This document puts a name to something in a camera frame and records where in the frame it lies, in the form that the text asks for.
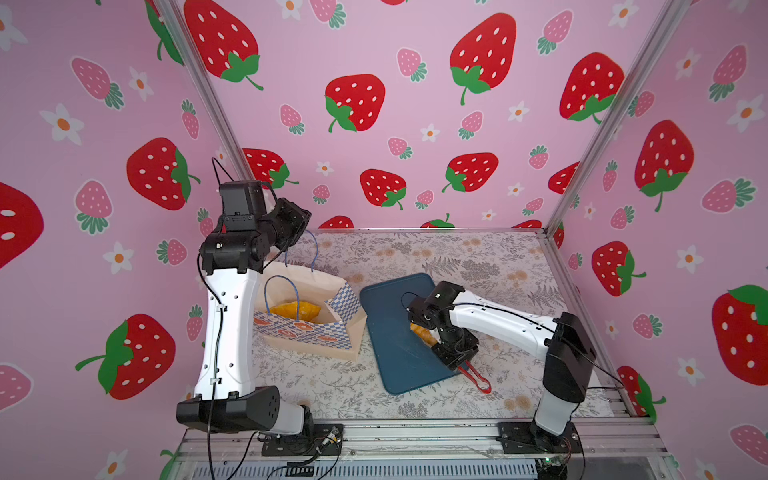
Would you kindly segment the croissant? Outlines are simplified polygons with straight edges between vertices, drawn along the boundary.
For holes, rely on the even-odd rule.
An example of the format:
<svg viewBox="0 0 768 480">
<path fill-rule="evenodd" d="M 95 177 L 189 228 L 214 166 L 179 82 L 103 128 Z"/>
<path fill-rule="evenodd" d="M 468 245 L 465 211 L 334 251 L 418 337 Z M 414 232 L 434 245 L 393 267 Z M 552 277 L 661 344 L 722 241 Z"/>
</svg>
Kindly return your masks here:
<svg viewBox="0 0 768 480">
<path fill-rule="evenodd" d="M 284 317 L 290 320 L 300 320 L 309 323 L 315 323 L 320 314 L 321 307 L 304 300 L 282 303 L 269 308 L 273 315 Z"/>
</svg>

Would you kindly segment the red handled metal tongs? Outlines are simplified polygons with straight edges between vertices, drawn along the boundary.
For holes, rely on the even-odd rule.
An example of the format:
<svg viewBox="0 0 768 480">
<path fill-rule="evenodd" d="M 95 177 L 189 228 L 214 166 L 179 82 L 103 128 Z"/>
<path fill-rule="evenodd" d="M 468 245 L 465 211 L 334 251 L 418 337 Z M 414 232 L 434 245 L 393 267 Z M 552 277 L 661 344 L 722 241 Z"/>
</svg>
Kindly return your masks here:
<svg viewBox="0 0 768 480">
<path fill-rule="evenodd" d="M 481 393 L 485 395 L 492 393 L 493 388 L 490 381 L 483 377 L 470 361 L 463 362 L 457 367 L 457 370 Z"/>
</svg>

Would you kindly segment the large glazed ring pastry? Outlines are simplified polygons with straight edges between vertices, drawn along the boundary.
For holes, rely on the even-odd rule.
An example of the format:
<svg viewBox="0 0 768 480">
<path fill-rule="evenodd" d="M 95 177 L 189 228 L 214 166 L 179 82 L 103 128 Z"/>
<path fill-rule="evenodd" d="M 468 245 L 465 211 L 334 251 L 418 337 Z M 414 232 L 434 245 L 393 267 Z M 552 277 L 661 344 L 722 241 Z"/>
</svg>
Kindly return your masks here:
<svg viewBox="0 0 768 480">
<path fill-rule="evenodd" d="M 433 332 L 424 327 L 411 323 L 410 330 L 429 348 L 432 348 L 439 342 Z"/>
</svg>

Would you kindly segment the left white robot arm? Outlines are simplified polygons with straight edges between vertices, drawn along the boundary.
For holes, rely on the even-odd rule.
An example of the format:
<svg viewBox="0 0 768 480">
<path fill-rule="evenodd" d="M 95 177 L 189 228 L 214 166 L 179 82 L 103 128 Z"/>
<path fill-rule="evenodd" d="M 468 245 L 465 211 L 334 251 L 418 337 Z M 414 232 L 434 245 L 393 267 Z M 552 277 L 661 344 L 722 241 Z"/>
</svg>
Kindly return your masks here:
<svg viewBox="0 0 768 480">
<path fill-rule="evenodd" d="M 305 232 L 311 214 L 284 198 L 271 212 L 227 207 L 199 249 L 208 290 L 206 346 L 190 400 L 177 421 L 207 433 L 256 431 L 299 435 L 307 410 L 283 400 L 275 386 L 256 386 L 250 373 L 255 295 L 271 249 L 284 252 Z"/>
</svg>

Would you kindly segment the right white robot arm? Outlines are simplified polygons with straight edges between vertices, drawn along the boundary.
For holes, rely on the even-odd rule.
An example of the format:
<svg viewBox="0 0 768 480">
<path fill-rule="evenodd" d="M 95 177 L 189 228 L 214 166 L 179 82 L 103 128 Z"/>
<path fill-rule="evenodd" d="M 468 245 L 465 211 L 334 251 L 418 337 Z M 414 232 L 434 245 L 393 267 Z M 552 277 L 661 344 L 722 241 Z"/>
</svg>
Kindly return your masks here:
<svg viewBox="0 0 768 480">
<path fill-rule="evenodd" d="M 431 347 L 451 371 L 479 380 L 471 364 L 479 353 L 475 332 L 513 345 L 544 363 L 544 393 L 532 420 L 533 435 L 561 437 L 586 397 L 596 351 L 579 317 L 525 313 L 484 299 L 464 287 L 440 282 L 432 292 L 414 297 L 406 307 L 411 324 L 437 333 Z"/>
</svg>

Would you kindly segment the checkered paper bag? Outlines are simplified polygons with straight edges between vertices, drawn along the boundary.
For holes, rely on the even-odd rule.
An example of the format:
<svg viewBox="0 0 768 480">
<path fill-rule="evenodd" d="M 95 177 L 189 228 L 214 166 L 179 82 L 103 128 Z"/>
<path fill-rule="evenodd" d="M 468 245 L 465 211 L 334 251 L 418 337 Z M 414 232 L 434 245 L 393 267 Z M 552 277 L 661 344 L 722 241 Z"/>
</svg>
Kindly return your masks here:
<svg viewBox="0 0 768 480">
<path fill-rule="evenodd" d="M 343 278 L 275 261 L 254 297 L 254 329 L 274 348 L 345 361 L 358 358 L 367 316 Z"/>
</svg>

